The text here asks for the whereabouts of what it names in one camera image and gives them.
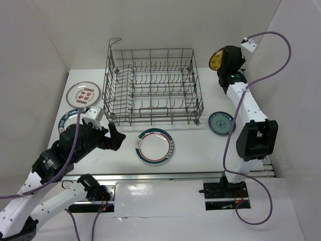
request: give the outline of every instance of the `metal wire basket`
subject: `metal wire basket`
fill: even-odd
[[[109,121],[199,123],[204,110],[193,49],[113,50],[109,40],[102,99]]]

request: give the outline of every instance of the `white wall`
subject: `white wall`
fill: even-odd
[[[208,67],[222,46],[267,28],[280,0],[30,0],[68,69],[104,68],[117,48],[192,47]]]
[[[252,88],[261,108],[277,120],[279,132],[272,162],[285,177],[307,241],[320,240],[321,211],[321,1],[283,0],[269,30],[283,33],[292,59],[283,72]],[[248,67],[249,80],[281,66],[287,47],[264,37]]]
[[[27,1],[0,1],[0,33],[3,195],[18,190],[47,148],[68,72]]]

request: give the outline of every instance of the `white panel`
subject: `white panel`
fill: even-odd
[[[117,48],[192,47],[199,67],[265,30],[280,0],[30,0],[69,69],[104,68]]]
[[[321,199],[321,8],[313,0],[283,0],[269,30],[284,34],[292,59],[277,76],[253,86],[264,113],[279,131],[271,156],[285,177],[306,240],[320,240]],[[266,36],[247,69],[248,80],[272,73],[286,60],[287,47]]]
[[[235,106],[224,93],[218,83],[216,72],[209,68],[199,68],[200,83],[204,101],[204,112],[200,117],[200,124],[194,123],[157,123],[153,128],[161,128],[167,131],[174,140],[175,149],[169,161],[162,166],[150,166],[143,163],[135,152],[135,141],[139,134],[149,128],[150,124],[133,124],[132,127],[120,126],[118,131],[126,134],[121,148],[115,151],[95,149],[84,157],[70,174],[140,174],[140,173],[177,173],[177,172],[217,172],[223,171],[223,153],[227,137],[218,136],[208,125],[209,116],[216,111],[225,111],[231,115],[235,113]],[[55,125],[52,131],[49,145],[59,138],[58,123],[61,117],[73,107],[67,101],[65,95],[68,89],[81,81],[92,81],[102,89],[104,69],[71,70],[60,103]],[[103,101],[95,104],[103,108]],[[108,127],[108,120],[104,116],[102,126]],[[236,121],[236,130],[232,135],[228,152],[227,167],[234,167],[239,157],[236,153],[235,143],[243,129],[241,118]],[[253,170],[264,170],[259,161]]]
[[[115,213],[120,217],[191,216],[205,212],[202,181],[121,182]]]
[[[109,213],[103,213],[97,220],[94,240],[304,241],[284,180],[282,178],[260,180],[267,185],[274,201],[273,215],[270,221],[264,225],[248,226],[243,224],[236,217],[234,210],[204,211],[201,215],[185,217],[145,218],[115,218],[117,213],[114,213],[113,217],[110,217]],[[248,221],[261,221],[269,212],[267,195],[264,189],[252,180],[247,180],[247,186],[252,208],[242,209],[240,213]],[[81,240],[90,240],[96,214],[76,213],[74,215]],[[70,216],[66,212],[62,212],[50,220],[37,231],[34,241],[40,240],[76,240]]]
[[[0,176],[26,179],[47,148],[67,70],[27,1],[0,1],[0,33]]]

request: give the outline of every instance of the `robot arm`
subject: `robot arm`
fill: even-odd
[[[247,80],[240,69],[246,68],[248,59],[255,51],[257,44],[251,39],[244,39],[241,48],[226,46],[217,51],[211,58],[209,66],[216,70],[219,84],[225,94],[237,107],[244,91],[244,96],[239,116],[243,129],[236,142],[236,150],[240,157],[232,171],[248,174],[258,160],[264,159],[273,152],[278,125],[275,120],[269,120],[261,111],[247,89]],[[245,180],[244,176],[225,172],[224,186],[237,186]]]
[[[84,114],[83,124],[79,126],[76,149],[64,174],[72,171],[74,163],[79,162],[96,147],[103,150],[112,149],[117,151],[119,149],[126,136],[119,133],[114,124],[109,124],[111,137],[106,137],[105,134],[108,133],[108,130],[100,125],[102,115],[103,110],[98,107],[91,107]],[[73,189],[67,189],[58,196],[43,203],[43,205],[38,205],[43,197],[62,179],[62,175],[55,182],[39,191],[30,195],[24,195],[44,185],[62,169],[69,156],[75,131],[76,125],[70,125],[60,134],[59,140],[54,142],[50,149],[41,153],[38,160],[32,166],[32,171],[26,182],[18,192],[20,197],[13,199],[1,212],[1,241],[31,240],[36,234],[36,226],[39,228],[51,217],[69,206],[69,204],[71,205],[86,196],[87,198],[90,197],[92,191],[97,189],[97,185],[99,186],[98,182],[89,174],[87,176],[83,175],[77,183],[73,184]]]

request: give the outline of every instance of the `black mounting bracket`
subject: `black mounting bracket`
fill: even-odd
[[[278,124],[275,120],[266,119],[265,122],[252,120],[246,123],[236,141],[237,154],[245,162],[264,159],[273,152],[277,130]]]

